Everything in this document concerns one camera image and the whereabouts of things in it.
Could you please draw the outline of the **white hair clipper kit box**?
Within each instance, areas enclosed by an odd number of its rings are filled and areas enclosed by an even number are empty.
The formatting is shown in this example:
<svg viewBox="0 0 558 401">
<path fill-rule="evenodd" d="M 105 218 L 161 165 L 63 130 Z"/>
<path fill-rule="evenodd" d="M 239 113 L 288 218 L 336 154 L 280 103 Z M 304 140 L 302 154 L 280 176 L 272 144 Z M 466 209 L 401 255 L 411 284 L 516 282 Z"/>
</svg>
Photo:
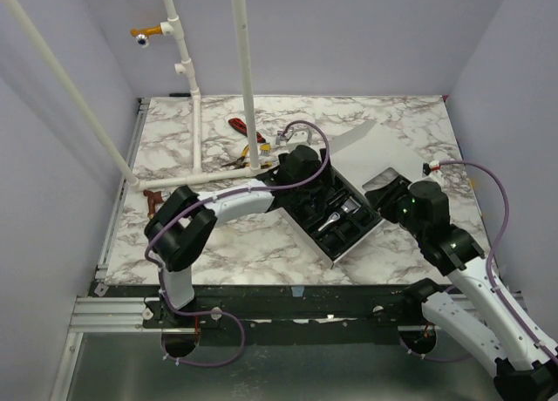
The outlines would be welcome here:
<svg viewBox="0 0 558 401">
<path fill-rule="evenodd" d="M 382 222 L 364 194 L 388 183 L 392 170 L 409 181 L 423 178 L 425 160 L 389 129 L 366 121 L 330 142 L 330 163 L 336 186 L 329 198 L 294 200 L 279 214 L 317 257 L 329 266 L 340 262 Z M 347 200 L 361 207 L 324 231 L 317 229 Z"/>
</svg>

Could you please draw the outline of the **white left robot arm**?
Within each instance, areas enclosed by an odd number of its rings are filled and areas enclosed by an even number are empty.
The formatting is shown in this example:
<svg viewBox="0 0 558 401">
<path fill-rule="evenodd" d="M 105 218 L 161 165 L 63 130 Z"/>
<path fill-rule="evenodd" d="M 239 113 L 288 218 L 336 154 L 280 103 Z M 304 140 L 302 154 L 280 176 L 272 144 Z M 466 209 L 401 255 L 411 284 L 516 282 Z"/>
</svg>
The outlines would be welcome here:
<svg viewBox="0 0 558 401">
<path fill-rule="evenodd" d="M 163 316 L 175 327 L 193 316 L 191 266 L 200 257 L 213 230 L 250 214 L 266 214 L 295 201 L 315 186 L 330 167 L 330 148 L 319 152 L 297 146 L 280 156 L 280 164 L 239 187 L 195 193 L 176 189 L 145 227 L 145 257 L 159 270 Z"/>
</svg>

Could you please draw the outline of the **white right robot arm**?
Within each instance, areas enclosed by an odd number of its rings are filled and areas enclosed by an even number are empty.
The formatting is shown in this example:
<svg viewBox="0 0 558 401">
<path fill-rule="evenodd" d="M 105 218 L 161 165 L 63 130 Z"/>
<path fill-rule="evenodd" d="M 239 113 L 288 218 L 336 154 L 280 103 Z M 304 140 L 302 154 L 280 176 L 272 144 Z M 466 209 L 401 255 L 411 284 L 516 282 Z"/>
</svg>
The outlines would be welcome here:
<svg viewBox="0 0 558 401">
<path fill-rule="evenodd" d="M 452 223 L 449 199 L 440 185 L 398 176 L 365 197 L 384 220 L 411 234 L 422 256 L 477 312 L 467 313 L 437 283 L 424 279 L 406 289 L 403 318 L 413 324 L 426 320 L 448 333 L 485 368 L 502 399 L 548 400 L 556 395 L 556 341 L 487 271 L 478 242 Z"/>
</svg>

